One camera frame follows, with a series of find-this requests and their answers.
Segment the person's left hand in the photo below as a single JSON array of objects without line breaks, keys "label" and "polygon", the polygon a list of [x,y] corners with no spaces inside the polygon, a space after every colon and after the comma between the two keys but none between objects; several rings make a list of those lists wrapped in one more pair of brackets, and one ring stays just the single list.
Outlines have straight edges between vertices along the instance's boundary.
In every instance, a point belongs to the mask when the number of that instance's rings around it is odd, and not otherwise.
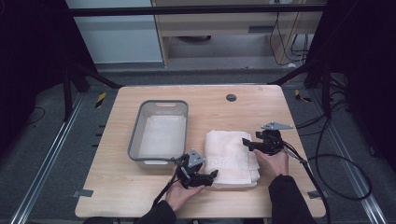
[{"label": "person's left hand", "polygon": [[204,185],[194,189],[185,189],[180,181],[175,182],[166,192],[165,200],[176,212],[193,195],[200,193],[205,188]]}]

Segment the storage container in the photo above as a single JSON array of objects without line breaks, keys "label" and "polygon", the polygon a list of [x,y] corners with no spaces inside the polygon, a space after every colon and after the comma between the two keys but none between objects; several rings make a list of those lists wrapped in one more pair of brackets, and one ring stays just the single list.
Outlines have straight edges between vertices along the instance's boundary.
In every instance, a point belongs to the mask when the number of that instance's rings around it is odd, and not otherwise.
[{"label": "storage container", "polygon": [[141,168],[172,168],[185,153],[189,107],[180,100],[149,100],[137,114],[128,148]]}]

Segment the white wall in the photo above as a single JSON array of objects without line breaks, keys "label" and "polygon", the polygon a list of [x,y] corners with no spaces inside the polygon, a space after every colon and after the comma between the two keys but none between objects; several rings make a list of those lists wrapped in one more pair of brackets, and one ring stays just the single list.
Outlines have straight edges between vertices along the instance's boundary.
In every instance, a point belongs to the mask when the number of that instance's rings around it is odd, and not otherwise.
[{"label": "white wall", "polygon": [[[70,8],[151,7],[149,0],[66,0]],[[161,63],[155,20],[147,16],[75,17],[95,63]]]}]

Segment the white cloth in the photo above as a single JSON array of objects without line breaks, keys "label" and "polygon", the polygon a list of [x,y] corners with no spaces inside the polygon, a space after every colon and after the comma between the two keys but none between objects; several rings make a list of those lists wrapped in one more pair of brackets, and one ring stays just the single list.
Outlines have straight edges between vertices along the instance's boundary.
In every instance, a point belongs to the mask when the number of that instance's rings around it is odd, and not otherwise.
[{"label": "white cloth", "polygon": [[242,144],[242,138],[251,140],[249,133],[240,131],[216,131],[206,134],[205,173],[219,170],[213,187],[254,187],[259,180],[259,164],[256,155]]}]

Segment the white panel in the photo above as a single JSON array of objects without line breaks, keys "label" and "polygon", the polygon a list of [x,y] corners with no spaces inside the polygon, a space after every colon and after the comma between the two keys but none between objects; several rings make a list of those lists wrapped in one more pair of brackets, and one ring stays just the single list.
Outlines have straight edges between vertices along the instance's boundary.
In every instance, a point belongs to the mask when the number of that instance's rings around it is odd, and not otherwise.
[{"label": "white panel", "polygon": [[[151,7],[149,0],[66,0],[70,8]],[[162,62],[154,17],[75,18],[95,63]]]}]

